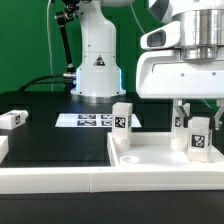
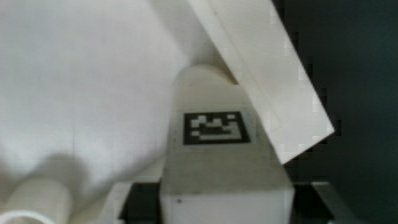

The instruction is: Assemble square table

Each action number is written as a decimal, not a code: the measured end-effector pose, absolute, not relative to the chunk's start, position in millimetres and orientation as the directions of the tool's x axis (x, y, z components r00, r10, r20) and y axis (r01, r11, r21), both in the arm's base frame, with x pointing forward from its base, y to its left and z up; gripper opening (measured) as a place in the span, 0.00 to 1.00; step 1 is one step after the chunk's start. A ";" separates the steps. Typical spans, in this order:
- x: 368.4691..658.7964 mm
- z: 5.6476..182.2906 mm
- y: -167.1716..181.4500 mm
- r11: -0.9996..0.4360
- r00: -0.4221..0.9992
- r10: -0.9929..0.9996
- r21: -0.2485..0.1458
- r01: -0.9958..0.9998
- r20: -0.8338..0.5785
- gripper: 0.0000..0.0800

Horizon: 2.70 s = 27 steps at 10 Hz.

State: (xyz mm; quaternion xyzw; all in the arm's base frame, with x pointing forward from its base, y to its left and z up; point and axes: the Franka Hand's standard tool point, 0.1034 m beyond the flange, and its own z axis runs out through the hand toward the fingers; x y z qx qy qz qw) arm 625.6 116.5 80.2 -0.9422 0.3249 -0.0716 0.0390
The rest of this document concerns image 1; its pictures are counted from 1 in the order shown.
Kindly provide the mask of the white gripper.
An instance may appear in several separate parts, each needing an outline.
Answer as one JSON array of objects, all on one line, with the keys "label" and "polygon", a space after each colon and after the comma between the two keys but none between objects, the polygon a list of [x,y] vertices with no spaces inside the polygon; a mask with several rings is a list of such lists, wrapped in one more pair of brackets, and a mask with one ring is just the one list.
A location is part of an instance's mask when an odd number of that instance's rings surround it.
[{"label": "white gripper", "polygon": [[190,118],[190,104],[182,99],[217,99],[211,127],[219,130],[224,114],[224,53],[216,59],[182,61],[176,49],[145,52],[137,63],[136,92],[141,98],[174,99],[178,128],[186,128]]}]

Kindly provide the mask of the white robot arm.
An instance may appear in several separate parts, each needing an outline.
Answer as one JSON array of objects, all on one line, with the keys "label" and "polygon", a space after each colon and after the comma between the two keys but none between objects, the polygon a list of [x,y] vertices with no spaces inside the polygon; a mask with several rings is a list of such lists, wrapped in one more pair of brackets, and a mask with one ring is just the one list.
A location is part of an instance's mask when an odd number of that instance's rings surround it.
[{"label": "white robot arm", "polygon": [[[103,7],[122,7],[135,0],[81,0],[82,63],[76,96],[95,101],[121,94],[116,65],[116,28]],[[215,99],[218,112],[210,126],[218,129],[224,114],[224,0],[148,0],[163,26],[143,34],[145,52],[136,69],[136,91],[142,98],[172,99],[180,110],[184,99]]]}]

